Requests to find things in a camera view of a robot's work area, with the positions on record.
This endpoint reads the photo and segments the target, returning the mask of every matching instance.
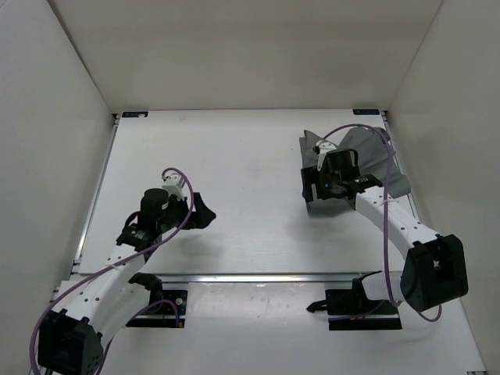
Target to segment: white table surface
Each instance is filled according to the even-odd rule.
[[[80,273],[101,267],[124,220],[145,190],[161,186],[168,166],[188,175],[217,219],[204,230],[182,231],[145,272],[380,270],[382,234],[368,219],[351,209],[309,217],[301,196],[302,131],[325,135],[346,123],[384,126],[381,116],[354,116],[350,109],[166,111],[121,119]],[[392,246],[390,255],[391,268],[401,270],[402,257]]]
[[[63,282],[60,291],[73,283]],[[403,304],[402,330],[330,332],[324,313],[305,310],[324,298],[324,290],[313,283],[189,284],[185,328],[121,330],[102,375],[466,375],[484,370],[459,301],[446,304],[437,323],[421,320]]]

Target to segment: gray fabric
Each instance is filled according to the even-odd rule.
[[[302,168],[316,166],[318,155],[313,147],[321,139],[320,136],[309,130],[304,130],[304,137],[299,139],[302,154]],[[377,179],[385,182],[388,168],[388,151],[380,141],[378,134],[362,127],[353,127],[338,145],[339,149],[352,148],[359,153],[359,171],[361,174],[373,174]],[[408,178],[401,174],[396,163],[392,165],[389,194],[392,198],[409,194],[411,187]]]

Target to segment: white enclosure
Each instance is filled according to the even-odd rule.
[[[70,274],[113,118],[47,3],[0,1],[0,373]]]
[[[440,0],[51,0],[114,112],[388,108]]]
[[[155,254],[152,272],[379,270],[375,227],[341,208],[307,217],[300,199],[303,129],[385,126],[349,108],[389,110],[421,220],[464,244],[465,312],[455,301],[428,325],[402,308],[399,334],[332,333],[324,316],[277,306],[320,298],[321,283],[215,291],[240,310],[191,283],[191,325],[125,330],[103,373],[500,373],[498,35],[498,0],[0,0],[0,373],[27,373],[31,328],[80,240],[63,288],[99,268],[164,166],[185,171],[219,217]],[[108,155],[111,112],[140,109],[150,116],[122,119]]]

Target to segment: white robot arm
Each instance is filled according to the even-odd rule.
[[[162,281],[139,272],[151,254],[122,264],[120,260],[158,244],[163,234],[186,220],[189,209],[183,186],[183,178],[175,173],[164,177],[161,189],[147,190],[140,211],[126,220],[103,266],[112,269],[91,280],[69,304],[56,306],[45,316],[39,330],[40,366],[62,375],[95,373],[115,334],[141,309],[163,299]],[[199,193],[193,194],[193,201],[195,211],[182,229],[203,229],[216,218]]]
[[[302,169],[302,196],[308,205],[315,199],[346,199],[353,209],[384,229],[384,188],[373,175],[361,175],[358,153],[338,149],[324,139],[317,142],[317,166]],[[459,298],[468,292],[463,246],[454,235],[441,236],[409,215],[387,197],[388,238],[405,260],[402,272],[390,272],[395,301],[408,302],[418,312]],[[384,273],[358,279],[361,299],[389,300]]]

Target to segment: white wall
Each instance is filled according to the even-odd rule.
[[[465,245],[463,304],[490,371],[500,370],[499,35],[498,0],[445,0],[391,106],[420,211]]]
[[[441,0],[50,0],[112,111],[386,109]]]
[[[0,373],[69,275],[113,119],[44,0],[0,8]]]

